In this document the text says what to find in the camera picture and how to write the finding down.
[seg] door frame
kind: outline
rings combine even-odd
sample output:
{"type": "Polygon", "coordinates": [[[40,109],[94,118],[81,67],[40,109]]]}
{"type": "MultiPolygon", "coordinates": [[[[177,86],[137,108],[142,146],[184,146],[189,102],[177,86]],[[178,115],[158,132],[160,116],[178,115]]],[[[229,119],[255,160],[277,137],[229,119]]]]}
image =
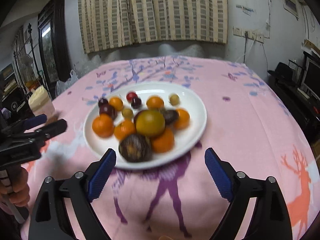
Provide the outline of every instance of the door frame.
{"type": "Polygon", "coordinates": [[[57,68],[59,80],[65,82],[70,78],[70,60],[68,55],[68,47],[66,40],[65,18],[64,18],[64,0],[50,0],[38,15],[38,41],[42,68],[46,83],[52,99],[56,97],[56,82],[50,82],[49,75],[44,59],[42,45],[42,29],[51,23],[51,41],[53,58],[57,68]]]}

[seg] deer pattern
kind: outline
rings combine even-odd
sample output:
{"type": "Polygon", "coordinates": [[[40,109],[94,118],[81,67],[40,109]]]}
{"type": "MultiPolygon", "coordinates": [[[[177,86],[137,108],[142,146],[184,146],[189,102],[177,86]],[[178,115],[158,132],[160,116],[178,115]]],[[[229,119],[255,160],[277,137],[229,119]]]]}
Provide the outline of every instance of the deer pattern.
{"type": "Polygon", "coordinates": [[[287,162],[287,156],[281,156],[281,163],[290,171],[292,171],[295,175],[298,176],[301,184],[301,195],[297,196],[292,202],[287,204],[289,217],[291,221],[291,226],[294,227],[298,222],[300,222],[298,238],[302,236],[302,229],[305,228],[305,232],[308,229],[308,211],[310,204],[310,189],[309,183],[311,183],[311,179],[309,173],[307,171],[307,160],[306,157],[302,154],[302,152],[297,151],[296,147],[293,146],[293,159],[296,164],[296,167],[291,166],[287,162]]]}
{"type": "MultiPolygon", "coordinates": [[[[201,142],[199,141],[198,143],[196,143],[195,147],[201,149],[201,142]]],[[[150,207],[148,213],[146,214],[144,222],[150,221],[151,215],[156,206],[158,205],[161,197],[165,194],[166,191],[168,191],[172,199],[173,209],[175,210],[179,220],[180,231],[184,234],[185,238],[191,238],[192,235],[187,231],[187,228],[184,224],[177,181],[178,179],[184,177],[186,169],[189,166],[190,160],[191,153],[189,151],[175,162],[169,163],[163,167],[156,168],[151,171],[145,171],[140,176],[141,179],[159,180],[156,195],[150,203],[150,207]]],[[[121,188],[125,184],[126,179],[131,176],[131,172],[113,169],[111,175],[116,175],[116,180],[111,186],[113,191],[114,204],[116,208],[116,215],[120,218],[122,224],[128,224],[128,221],[126,220],[119,206],[118,196],[121,188]]]]}
{"type": "MultiPolygon", "coordinates": [[[[75,137],[70,143],[60,143],[56,141],[55,138],[46,141],[45,146],[43,146],[40,150],[40,152],[44,154],[43,158],[50,158],[52,160],[60,158],[60,162],[71,158],[76,153],[78,147],[85,146],[83,125],[84,124],[81,123],[79,127],[76,127],[76,124],[74,124],[73,130],[75,133],[75,137]]],[[[31,169],[36,168],[36,165],[37,161],[32,161],[24,165],[24,167],[28,172],[30,172],[31,169]]]]}

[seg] plastic container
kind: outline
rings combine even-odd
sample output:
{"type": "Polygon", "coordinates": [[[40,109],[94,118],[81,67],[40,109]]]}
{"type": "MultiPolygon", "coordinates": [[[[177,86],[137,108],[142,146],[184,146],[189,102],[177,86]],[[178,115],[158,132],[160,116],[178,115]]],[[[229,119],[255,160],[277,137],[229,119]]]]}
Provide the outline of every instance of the plastic container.
{"type": "Polygon", "coordinates": [[[50,119],[55,112],[49,94],[43,86],[38,87],[33,92],[29,98],[29,106],[35,116],[45,114],[47,119],[50,119]]]}

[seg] metal screw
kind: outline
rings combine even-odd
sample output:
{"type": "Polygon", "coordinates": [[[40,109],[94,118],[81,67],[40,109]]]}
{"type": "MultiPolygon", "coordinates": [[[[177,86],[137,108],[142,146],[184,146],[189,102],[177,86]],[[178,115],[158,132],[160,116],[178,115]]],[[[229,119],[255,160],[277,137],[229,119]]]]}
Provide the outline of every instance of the metal screw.
{"type": "Polygon", "coordinates": [[[245,174],[244,174],[244,172],[242,172],[242,171],[238,171],[238,172],[237,172],[237,176],[238,176],[238,178],[243,179],[243,178],[245,177],[245,174]]]}
{"type": "Polygon", "coordinates": [[[269,180],[271,183],[275,183],[275,182],[276,182],[276,179],[275,179],[274,177],[272,177],[272,176],[270,176],[270,177],[268,178],[268,180],[269,180]]]}
{"type": "Polygon", "coordinates": [[[82,177],[83,177],[83,172],[82,172],[82,171],[78,171],[78,172],[75,174],[75,177],[76,177],[77,179],[82,178],[82,177]]]}
{"type": "Polygon", "coordinates": [[[48,176],[44,179],[45,183],[50,183],[52,181],[52,177],[48,176]]]}

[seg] purple deer print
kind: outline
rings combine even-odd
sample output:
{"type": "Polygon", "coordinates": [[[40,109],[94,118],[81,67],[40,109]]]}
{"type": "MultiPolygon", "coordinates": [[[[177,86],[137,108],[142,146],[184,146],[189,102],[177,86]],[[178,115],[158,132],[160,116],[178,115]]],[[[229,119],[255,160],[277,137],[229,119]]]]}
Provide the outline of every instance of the purple deer print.
{"type": "Polygon", "coordinates": [[[178,192],[178,179],[184,176],[186,169],[188,168],[190,159],[191,159],[191,153],[188,152],[185,156],[181,157],[174,163],[169,164],[165,167],[161,167],[154,172],[145,172],[142,175],[142,178],[144,179],[149,179],[149,180],[159,179],[159,186],[156,192],[156,196],[151,201],[149,211],[147,213],[145,221],[150,220],[155,207],[158,205],[160,201],[160,198],[168,190],[169,195],[173,202],[173,209],[176,212],[179,219],[180,231],[182,231],[184,236],[188,238],[192,237],[192,235],[188,233],[187,228],[183,221],[183,215],[181,211],[181,200],[178,192]]]}
{"type": "Polygon", "coordinates": [[[222,75],[223,77],[227,77],[228,79],[236,82],[237,81],[237,77],[235,77],[234,75],[232,75],[231,73],[228,73],[228,76],[227,75],[222,75]]]}
{"type": "Polygon", "coordinates": [[[113,200],[115,202],[115,207],[116,207],[116,214],[120,218],[121,223],[123,224],[128,224],[127,220],[125,219],[124,215],[122,214],[122,211],[119,207],[118,203],[118,195],[119,191],[124,185],[125,178],[130,177],[130,172],[129,171],[122,171],[118,169],[113,169],[111,172],[111,175],[117,175],[116,181],[112,184],[111,188],[113,191],[113,200]]]}
{"type": "MultiPolygon", "coordinates": [[[[201,142],[198,142],[195,147],[202,148],[201,142]]],[[[153,198],[153,200],[150,203],[150,207],[148,210],[148,213],[146,215],[145,221],[149,221],[151,218],[151,215],[155,209],[155,207],[158,205],[160,198],[165,194],[165,192],[168,190],[169,195],[173,202],[173,208],[178,216],[179,220],[179,226],[180,231],[183,232],[184,236],[186,238],[192,237],[190,233],[188,233],[187,228],[183,221],[183,215],[181,211],[181,200],[179,197],[178,192],[178,179],[183,177],[186,169],[188,168],[188,165],[191,160],[191,153],[188,152],[185,156],[179,158],[174,163],[170,163],[167,166],[160,167],[158,169],[152,170],[152,171],[145,171],[141,175],[142,179],[148,179],[148,180],[156,180],[159,179],[159,185],[156,192],[156,196],[153,198]]],[[[128,221],[124,217],[119,203],[118,203],[118,195],[119,191],[124,185],[125,179],[130,177],[131,172],[122,171],[118,169],[113,169],[111,175],[116,175],[117,179],[112,184],[112,190],[114,195],[114,203],[116,208],[116,214],[120,218],[121,223],[128,224],[128,221]]]]}

